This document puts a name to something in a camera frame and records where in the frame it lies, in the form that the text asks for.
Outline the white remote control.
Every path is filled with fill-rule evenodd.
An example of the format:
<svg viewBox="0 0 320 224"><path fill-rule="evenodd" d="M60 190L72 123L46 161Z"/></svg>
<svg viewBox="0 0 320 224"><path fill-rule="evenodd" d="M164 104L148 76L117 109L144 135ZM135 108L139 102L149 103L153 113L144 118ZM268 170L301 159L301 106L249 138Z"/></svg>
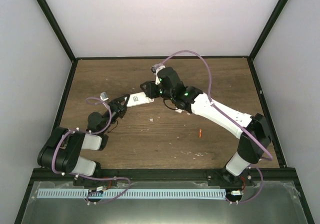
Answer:
<svg viewBox="0 0 320 224"><path fill-rule="evenodd" d="M127 107L134 107L138 105L144 105L154 102L154 99L151 99L146 96L144 92L134 93L129 96L129 100L127 102Z"/></svg>

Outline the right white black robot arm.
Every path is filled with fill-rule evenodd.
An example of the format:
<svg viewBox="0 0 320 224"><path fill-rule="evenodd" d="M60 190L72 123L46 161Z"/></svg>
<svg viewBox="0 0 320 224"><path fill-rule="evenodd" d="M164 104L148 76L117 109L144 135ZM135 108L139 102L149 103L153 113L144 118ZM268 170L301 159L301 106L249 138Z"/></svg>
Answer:
<svg viewBox="0 0 320 224"><path fill-rule="evenodd" d="M257 164L272 142L272 135L266 118L233 110L211 98L194 86L185 86L177 72L161 65L152 67L154 81L140 85L143 93L151 99L161 97L169 100L179 110L204 117L232 133L238 140L236 153L223 167L223 182L229 186L240 180L242 172Z"/></svg>

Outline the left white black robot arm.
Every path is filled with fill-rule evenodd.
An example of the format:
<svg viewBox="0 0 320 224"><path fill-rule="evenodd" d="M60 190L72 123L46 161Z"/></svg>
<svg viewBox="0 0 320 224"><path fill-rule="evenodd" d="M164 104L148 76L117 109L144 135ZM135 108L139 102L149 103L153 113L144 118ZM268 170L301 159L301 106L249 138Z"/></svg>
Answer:
<svg viewBox="0 0 320 224"><path fill-rule="evenodd" d="M91 113L86 130L55 127L37 156L37 164L55 174L82 177L89 185L97 186L103 180L100 164L81 157L80 153L82 150L102 151L106 147L109 138L106 132L125 115L129 99L129 94L110 102L97 97L87 98L88 104L103 105L106 112L103 115Z"/></svg>

